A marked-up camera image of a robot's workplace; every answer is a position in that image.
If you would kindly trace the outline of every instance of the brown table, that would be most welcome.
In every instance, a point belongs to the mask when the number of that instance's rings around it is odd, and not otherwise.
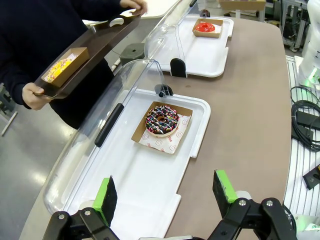
[[[176,94],[204,99],[211,106],[198,158],[190,160],[178,191],[182,199],[168,237],[207,238],[221,220],[212,192],[214,169],[226,170],[235,190],[248,191],[256,202],[284,198],[291,106],[281,33],[270,24],[233,20],[223,76],[166,76]],[[42,239],[50,219],[43,191],[26,221],[22,240]],[[240,239],[256,238],[252,231],[243,230]]]

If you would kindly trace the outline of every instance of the bolt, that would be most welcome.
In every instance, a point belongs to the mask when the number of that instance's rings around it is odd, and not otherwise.
[[[270,201],[270,200],[266,202],[266,205],[267,205],[268,207],[271,207],[273,204],[274,204],[274,203],[273,203],[272,201]]]
[[[245,200],[240,200],[239,201],[239,205],[240,206],[245,206],[247,204],[247,202]]]

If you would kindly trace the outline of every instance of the dark sweater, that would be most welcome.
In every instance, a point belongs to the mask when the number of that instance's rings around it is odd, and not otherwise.
[[[124,10],[119,2],[1,0],[0,82],[4,83],[14,101],[24,104],[23,87],[34,82],[58,55],[87,30],[82,19],[106,21]],[[78,128],[112,77],[107,62],[103,61],[71,95],[53,100],[51,107],[67,124]],[[75,105],[78,105],[78,110],[72,111]]]

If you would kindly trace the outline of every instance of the hand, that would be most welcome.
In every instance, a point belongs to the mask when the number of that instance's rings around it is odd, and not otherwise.
[[[133,15],[143,15],[147,12],[147,3],[144,0],[120,0],[120,6],[122,8],[136,9]]]
[[[44,105],[51,102],[51,98],[46,96],[36,96],[34,94],[43,94],[44,92],[45,91],[41,87],[30,82],[22,89],[22,99],[31,109],[40,110]]]

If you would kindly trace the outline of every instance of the donut hole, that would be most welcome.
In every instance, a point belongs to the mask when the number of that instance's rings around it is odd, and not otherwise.
[[[165,121],[165,117],[164,116],[158,116],[157,120],[162,123],[162,122]]]

